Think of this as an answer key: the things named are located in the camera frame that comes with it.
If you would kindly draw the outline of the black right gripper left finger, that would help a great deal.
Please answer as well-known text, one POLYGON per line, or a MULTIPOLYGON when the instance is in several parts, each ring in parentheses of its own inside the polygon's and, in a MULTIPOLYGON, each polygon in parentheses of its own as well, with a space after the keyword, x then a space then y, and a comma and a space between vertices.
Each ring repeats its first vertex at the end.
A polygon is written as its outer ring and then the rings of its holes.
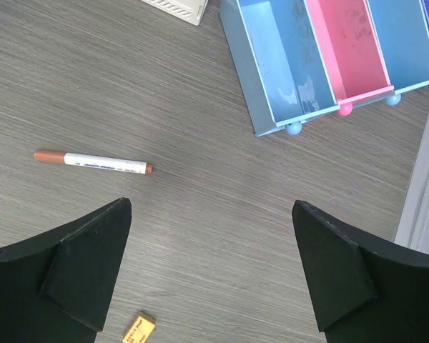
POLYGON ((104 328, 132 222, 117 199, 0 248, 0 342, 94 342, 104 328))

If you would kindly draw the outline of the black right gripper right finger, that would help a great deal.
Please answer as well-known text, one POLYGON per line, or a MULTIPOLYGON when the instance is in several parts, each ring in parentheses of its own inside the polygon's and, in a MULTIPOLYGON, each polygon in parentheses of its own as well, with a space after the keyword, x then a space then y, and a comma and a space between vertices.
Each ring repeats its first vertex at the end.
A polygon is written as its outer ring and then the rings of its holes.
POLYGON ((292 221, 317 328, 327 342, 429 342, 429 254, 301 200, 292 221))

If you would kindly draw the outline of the brown capped white marker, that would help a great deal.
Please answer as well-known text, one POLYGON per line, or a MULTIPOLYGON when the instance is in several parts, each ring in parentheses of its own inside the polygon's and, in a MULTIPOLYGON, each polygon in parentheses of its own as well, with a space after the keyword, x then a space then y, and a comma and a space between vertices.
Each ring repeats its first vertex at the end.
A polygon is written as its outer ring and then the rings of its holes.
POLYGON ((134 174, 151 174, 153 166, 145 161, 133 161, 86 154, 75 154, 65 151, 38 149, 34 152, 37 161, 82 166, 95 169, 129 172, 134 174))

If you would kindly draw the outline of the pastel four-compartment organizer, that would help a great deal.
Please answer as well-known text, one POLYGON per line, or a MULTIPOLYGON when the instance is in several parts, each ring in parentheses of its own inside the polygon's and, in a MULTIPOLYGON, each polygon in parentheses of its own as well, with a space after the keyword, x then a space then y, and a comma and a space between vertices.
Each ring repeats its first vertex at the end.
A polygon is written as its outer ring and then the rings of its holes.
POLYGON ((256 136, 429 88, 429 1, 223 1, 256 136))

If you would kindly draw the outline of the small yellow eraser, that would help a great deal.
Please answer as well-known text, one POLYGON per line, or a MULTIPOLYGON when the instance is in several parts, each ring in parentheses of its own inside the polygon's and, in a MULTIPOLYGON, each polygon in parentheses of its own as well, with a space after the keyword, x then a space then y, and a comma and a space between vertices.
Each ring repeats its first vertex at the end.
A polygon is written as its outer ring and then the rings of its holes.
POLYGON ((145 343, 147 338, 156 327, 155 319, 144 312, 140 312, 138 317, 124 335, 123 343, 145 343))

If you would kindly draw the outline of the white desktop file rack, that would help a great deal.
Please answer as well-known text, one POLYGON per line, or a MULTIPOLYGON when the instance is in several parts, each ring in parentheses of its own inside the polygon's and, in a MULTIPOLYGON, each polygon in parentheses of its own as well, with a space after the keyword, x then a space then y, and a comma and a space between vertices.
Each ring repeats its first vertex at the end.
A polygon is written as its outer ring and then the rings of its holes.
POLYGON ((199 26, 208 0, 142 0, 165 13, 199 26))

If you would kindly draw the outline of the aluminium frame rail right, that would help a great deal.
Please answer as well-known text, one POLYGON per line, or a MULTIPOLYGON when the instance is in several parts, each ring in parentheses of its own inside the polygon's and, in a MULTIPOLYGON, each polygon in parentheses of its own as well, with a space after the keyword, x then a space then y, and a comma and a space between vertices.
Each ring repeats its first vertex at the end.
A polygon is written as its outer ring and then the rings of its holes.
POLYGON ((394 242, 429 254, 429 112, 394 242))

